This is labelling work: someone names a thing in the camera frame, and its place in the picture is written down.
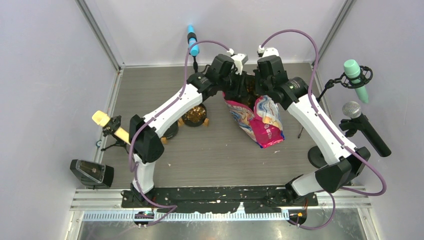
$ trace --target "pink snack bag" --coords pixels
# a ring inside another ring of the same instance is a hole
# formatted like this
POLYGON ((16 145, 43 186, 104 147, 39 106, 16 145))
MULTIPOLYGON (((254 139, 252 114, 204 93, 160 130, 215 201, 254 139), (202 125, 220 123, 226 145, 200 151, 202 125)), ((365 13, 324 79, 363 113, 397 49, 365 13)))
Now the pink snack bag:
POLYGON ((254 112, 242 103, 231 100, 225 102, 238 126, 261 148, 284 140, 278 106, 269 96, 261 96, 255 101, 254 112))

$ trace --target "black microphone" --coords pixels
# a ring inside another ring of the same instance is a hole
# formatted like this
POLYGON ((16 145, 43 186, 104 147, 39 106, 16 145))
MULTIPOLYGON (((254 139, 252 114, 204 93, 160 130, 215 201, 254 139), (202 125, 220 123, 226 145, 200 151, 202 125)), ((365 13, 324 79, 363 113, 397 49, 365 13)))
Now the black microphone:
POLYGON ((362 114, 361 106, 357 102, 346 103, 342 110, 345 116, 351 118, 351 120, 343 119, 339 125, 342 131, 348 130, 346 137, 353 136, 359 130, 381 157, 388 157, 392 154, 390 148, 368 121, 367 116, 362 114))

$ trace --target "yellow handle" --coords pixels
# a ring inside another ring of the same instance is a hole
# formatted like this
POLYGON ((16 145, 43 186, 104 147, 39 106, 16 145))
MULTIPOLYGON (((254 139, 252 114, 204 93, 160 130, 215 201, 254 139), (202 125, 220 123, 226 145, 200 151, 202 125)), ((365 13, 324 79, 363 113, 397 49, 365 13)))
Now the yellow handle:
MULTIPOLYGON (((91 119, 93 119, 97 125, 102 127, 106 126, 106 124, 108 124, 108 122, 111 120, 111 118, 102 111, 96 111, 91 119)), ((127 144, 130 144, 130 134, 128 134, 128 132, 125 131, 122 127, 118 128, 113 135, 122 139, 122 141, 126 142, 127 144)))

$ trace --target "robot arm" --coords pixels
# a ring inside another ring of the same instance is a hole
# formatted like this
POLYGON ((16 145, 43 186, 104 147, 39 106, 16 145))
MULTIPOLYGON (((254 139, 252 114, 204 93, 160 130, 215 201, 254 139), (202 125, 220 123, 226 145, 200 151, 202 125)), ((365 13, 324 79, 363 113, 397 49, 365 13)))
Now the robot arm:
MULTIPOLYGON (((325 190, 333 193, 341 186, 359 175, 364 164, 340 146, 327 126, 321 121, 324 118, 329 127, 345 142, 345 146, 354 149, 361 157, 368 160, 370 152, 365 148, 357 148, 346 139, 337 129, 329 117, 319 108, 320 115, 315 114, 308 99, 308 85, 299 77, 288 79, 281 58, 275 48, 264 50, 262 58, 257 61, 254 70, 256 92, 259 95, 268 95, 284 110, 293 115, 307 130, 316 142, 324 156, 327 166, 307 175, 301 175, 285 185, 288 191, 288 200, 293 201, 312 192, 325 190)), ((184 93, 181 97, 180 89, 166 103, 146 114, 143 118, 134 115, 130 120, 129 140, 132 141, 137 130, 145 121, 154 119, 138 135, 134 142, 134 160, 138 162, 137 178, 141 186, 138 189, 135 180, 132 187, 138 192, 147 193, 154 187, 153 173, 155 161, 163 154, 164 146, 160 137, 184 113, 199 105, 211 96, 223 91, 230 94, 240 94, 243 86, 243 64, 247 61, 245 54, 236 54, 232 57, 220 54, 215 57, 205 74, 192 74, 187 79, 184 93), (169 104, 179 100, 170 108, 169 104)))
POLYGON ((354 149, 366 160, 370 158, 370 152, 365 147, 357 148, 344 137, 319 107, 314 95, 312 100, 318 106, 319 114, 312 109, 308 98, 308 85, 299 77, 288 79, 278 52, 260 58, 257 66, 258 68, 254 70, 256 92, 260 95, 268 95, 293 115, 318 145, 327 163, 327 166, 307 175, 301 175, 287 183, 285 186, 289 191, 287 196, 289 200, 320 190, 334 193, 358 176, 365 165, 344 146, 354 149), (329 128, 343 139, 344 146, 339 144, 329 128))
POLYGON ((151 113, 146 114, 142 118, 137 114, 131 118, 129 125, 130 141, 133 140, 133 136, 145 124, 145 121, 154 119, 135 140, 134 160, 138 162, 136 174, 142 189, 138 189, 135 179, 132 181, 132 188, 138 192, 147 193, 154 187, 155 161, 164 152, 164 146, 160 138, 165 131, 191 108, 216 95, 218 91, 230 90, 234 86, 229 78, 230 74, 234 72, 233 66, 243 66, 246 61, 247 56, 245 54, 236 54, 232 57, 219 54, 215 57, 205 74, 197 72, 187 79, 187 84, 181 97, 180 93, 183 88, 151 113), (168 108, 170 103, 178 98, 179 100, 168 108))

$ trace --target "microphone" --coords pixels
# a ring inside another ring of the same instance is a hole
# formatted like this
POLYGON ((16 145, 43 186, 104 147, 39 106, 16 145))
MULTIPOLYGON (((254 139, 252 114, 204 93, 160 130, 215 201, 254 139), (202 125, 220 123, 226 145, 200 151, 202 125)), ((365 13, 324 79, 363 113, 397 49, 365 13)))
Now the microphone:
POLYGON ((381 157, 388 157, 392 154, 390 148, 368 121, 367 116, 362 113, 361 106, 357 102, 346 103, 342 110, 345 116, 351 118, 351 120, 343 119, 339 124, 342 131, 348 130, 346 137, 352 137, 359 130, 381 157))
MULTIPOLYGON (((191 47, 198 40, 195 34, 195 28, 192 25, 188 25, 187 40, 188 47, 191 47)), ((196 45, 190 50, 190 55, 196 57, 199 54, 199 51, 199 45, 196 45)))
MULTIPOLYGON (((345 61, 343 67, 344 67, 344 74, 346 74, 346 77, 350 79, 357 78, 361 74, 361 68, 359 67, 357 61, 353 59, 345 61)), ((360 82, 361 82, 360 79, 352 80, 353 84, 358 84, 360 82)), ((365 86, 355 88, 355 92, 359 100, 361 100, 364 104, 369 103, 368 92, 365 86)))

